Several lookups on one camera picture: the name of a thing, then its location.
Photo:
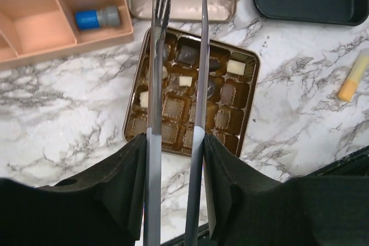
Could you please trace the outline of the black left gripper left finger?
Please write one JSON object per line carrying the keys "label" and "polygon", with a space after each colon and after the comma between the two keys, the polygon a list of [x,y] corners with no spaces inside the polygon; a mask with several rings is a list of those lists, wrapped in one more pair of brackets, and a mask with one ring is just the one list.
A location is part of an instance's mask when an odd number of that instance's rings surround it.
{"label": "black left gripper left finger", "polygon": [[113,155],[49,186],[55,192],[86,192],[95,198],[130,239],[139,239],[144,208],[146,134],[138,134]]}

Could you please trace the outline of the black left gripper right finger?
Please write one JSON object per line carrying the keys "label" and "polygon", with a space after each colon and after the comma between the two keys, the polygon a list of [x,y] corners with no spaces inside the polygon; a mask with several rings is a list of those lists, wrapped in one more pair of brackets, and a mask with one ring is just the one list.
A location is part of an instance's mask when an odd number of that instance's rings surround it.
{"label": "black left gripper right finger", "polygon": [[284,242],[285,183],[238,159],[214,135],[206,135],[204,142],[211,240]]}

